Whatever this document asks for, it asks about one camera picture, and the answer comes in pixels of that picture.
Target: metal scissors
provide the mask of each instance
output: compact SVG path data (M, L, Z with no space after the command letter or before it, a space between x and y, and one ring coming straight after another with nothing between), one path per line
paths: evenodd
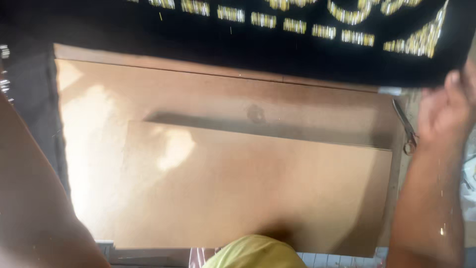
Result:
M413 155L417 149L417 141L415 139L417 135L413 130L412 124L410 124L410 121L408 121L407 116L403 112L402 107L400 107L395 99L393 99L393 108L395 108L395 111L397 112L398 117L400 118L400 121L402 121L403 127L405 128L405 133L407 134L407 142L405 145L403 145L403 152L405 152L406 155Z

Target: person's arm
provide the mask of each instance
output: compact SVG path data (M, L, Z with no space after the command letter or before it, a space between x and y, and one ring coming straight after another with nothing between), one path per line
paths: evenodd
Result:
M2 267L109 267L25 123L2 94L0 263Z
M459 183L465 142L475 123L476 68L448 74L424 90L419 143L395 210L388 268L461 267L464 226Z

